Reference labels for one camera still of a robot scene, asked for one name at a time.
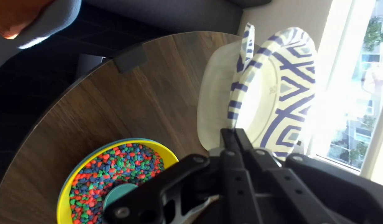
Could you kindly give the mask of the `white plastic plate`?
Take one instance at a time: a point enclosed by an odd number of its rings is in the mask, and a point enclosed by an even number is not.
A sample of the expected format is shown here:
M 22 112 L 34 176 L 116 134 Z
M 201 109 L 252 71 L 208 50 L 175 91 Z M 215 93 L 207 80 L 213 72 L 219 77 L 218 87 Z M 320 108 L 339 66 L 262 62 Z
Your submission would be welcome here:
M 220 145 L 220 129 L 227 126 L 230 88 L 236 73 L 241 40 L 218 48 L 207 62 L 197 108 L 197 133 L 207 151 Z

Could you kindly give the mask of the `heap of coloured gravel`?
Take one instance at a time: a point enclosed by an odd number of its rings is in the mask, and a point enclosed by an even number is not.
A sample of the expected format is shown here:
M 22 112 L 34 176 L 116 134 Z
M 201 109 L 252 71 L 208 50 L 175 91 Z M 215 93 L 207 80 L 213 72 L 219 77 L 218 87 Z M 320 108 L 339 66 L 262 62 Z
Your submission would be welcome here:
M 117 186 L 138 186 L 165 169 L 155 150 L 139 143 L 111 147 L 76 172 L 68 193 L 71 224 L 103 224 L 107 195 Z

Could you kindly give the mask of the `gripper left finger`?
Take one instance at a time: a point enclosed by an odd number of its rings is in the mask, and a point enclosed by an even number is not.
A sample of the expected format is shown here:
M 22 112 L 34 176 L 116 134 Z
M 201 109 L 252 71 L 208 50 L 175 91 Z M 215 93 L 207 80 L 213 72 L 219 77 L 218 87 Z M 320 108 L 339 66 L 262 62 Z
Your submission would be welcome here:
M 243 129 L 221 129 L 219 156 L 190 154 L 106 207 L 106 224 L 182 223 L 220 196 L 225 224 L 263 224 L 243 153 L 252 149 Z

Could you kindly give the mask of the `blue patterned paper bowl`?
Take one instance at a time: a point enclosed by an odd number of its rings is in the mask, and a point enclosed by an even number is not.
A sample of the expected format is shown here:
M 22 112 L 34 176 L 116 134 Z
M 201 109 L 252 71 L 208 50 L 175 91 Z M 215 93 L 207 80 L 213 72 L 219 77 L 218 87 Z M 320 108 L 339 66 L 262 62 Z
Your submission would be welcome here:
M 316 93 L 315 43 L 299 27 L 276 32 L 255 48 L 255 27 L 245 26 L 230 85 L 226 128 L 243 129 L 254 148 L 280 160 L 292 153 Z

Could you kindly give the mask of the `teal round scoop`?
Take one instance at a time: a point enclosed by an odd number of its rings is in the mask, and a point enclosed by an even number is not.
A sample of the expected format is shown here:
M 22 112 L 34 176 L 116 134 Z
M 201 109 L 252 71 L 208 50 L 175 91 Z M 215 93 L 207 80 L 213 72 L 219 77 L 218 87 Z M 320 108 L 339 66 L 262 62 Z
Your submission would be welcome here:
M 138 186 L 132 183 L 124 183 L 114 187 L 109 193 L 106 195 L 106 198 L 103 203 L 103 210 L 106 209 L 107 206 L 112 204 L 114 201 L 128 194 L 132 190 L 136 189 Z

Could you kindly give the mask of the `window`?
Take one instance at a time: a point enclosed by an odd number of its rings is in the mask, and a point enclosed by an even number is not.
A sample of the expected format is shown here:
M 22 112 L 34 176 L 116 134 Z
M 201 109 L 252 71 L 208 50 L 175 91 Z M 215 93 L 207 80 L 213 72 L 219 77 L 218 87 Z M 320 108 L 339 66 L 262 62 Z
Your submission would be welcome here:
M 383 0 L 333 0 L 306 154 L 383 185 Z

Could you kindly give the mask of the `orange cushion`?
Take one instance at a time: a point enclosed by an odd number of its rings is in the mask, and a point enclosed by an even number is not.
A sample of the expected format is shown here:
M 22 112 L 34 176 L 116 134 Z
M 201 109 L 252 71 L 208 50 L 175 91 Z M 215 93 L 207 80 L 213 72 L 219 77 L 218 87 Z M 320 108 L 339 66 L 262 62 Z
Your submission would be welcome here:
M 0 0 L 0 36 L 13 40 L 55 0 Z

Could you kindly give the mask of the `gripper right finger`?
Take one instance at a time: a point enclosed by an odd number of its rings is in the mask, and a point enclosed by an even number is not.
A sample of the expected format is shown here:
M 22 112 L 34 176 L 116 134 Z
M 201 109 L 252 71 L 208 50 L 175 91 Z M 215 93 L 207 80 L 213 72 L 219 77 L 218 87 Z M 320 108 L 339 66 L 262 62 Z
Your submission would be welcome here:
M 298 153 L 281 163 L 243 129 L 235 139 L 265 224 L 383 224 L 382 185 Z

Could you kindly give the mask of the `black clamp pad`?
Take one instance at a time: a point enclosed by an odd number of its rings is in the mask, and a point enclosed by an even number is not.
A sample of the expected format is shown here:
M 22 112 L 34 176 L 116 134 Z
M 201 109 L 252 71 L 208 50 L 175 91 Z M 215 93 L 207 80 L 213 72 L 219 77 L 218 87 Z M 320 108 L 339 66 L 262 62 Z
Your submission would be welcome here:
M 134 44 L 127 47 L 113 57 L 120 74 L 125 74 L 137 68 L 148 61 L 146 51 L 143 48 L 143 44 Z

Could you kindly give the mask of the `grey cushion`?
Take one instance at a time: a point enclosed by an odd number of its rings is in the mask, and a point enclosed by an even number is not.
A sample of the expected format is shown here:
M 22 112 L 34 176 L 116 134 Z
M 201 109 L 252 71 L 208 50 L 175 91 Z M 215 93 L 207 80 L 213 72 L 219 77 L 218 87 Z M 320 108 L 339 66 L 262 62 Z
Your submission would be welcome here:
M 24 49 L 65 29 L 79 14 L 82 0 L 54 0 L 13 40 L 0 36 L 0 67 Z

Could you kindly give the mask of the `dark grey sofa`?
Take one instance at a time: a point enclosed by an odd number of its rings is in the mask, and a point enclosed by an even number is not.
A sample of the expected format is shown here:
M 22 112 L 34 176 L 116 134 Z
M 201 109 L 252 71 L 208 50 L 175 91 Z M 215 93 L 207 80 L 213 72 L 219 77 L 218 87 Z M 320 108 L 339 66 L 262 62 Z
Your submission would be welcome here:
M 107 12 L 172 32 L 237 34 L 244 9 L 272 0 L 83 0 Z

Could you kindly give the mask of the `yellow and teal bowl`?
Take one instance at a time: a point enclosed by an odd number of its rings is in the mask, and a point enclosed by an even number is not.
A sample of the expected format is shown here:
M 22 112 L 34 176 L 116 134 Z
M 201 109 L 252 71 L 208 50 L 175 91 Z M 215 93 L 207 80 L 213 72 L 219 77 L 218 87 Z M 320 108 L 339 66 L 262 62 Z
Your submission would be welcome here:
M 143 144 L 155 150 L 162 157 L 165 164 L 165 168 L 168 168 L 171 165 L 178 162 L 177 157 L 170 149 L 168 149 L 166 146 L 156 141 L 153 141 L 151 139 L 146 139 L 146 138 L 121 139 L 118 141 L 108 143 L 96 149 L 95 151 L 87 155 L 81 162 L 79 162 L 75 166 L 75 168 L 71 171 L 71 174 L 68 176 L 65 183 L 63 184 L 63 187 L 58 197 L 58 203 L 57 203 L 57 212 L 56 212 L 57 224 L 71 224 L 72 222 L 70 206 L 68 204 L 69 202 L 68 193 L 70 192 L 70 181 L 73 180 L 76 172 L 80 170 L 81 166 L 85 165 L 87 162 L 89 162 L 92 159 L 92 157 L 97 156 L 99 153 L 102 153 L 106 149 L 109 149 L 114 146 L 122 145 L 122 144 L 128 144 L 128 143 Z

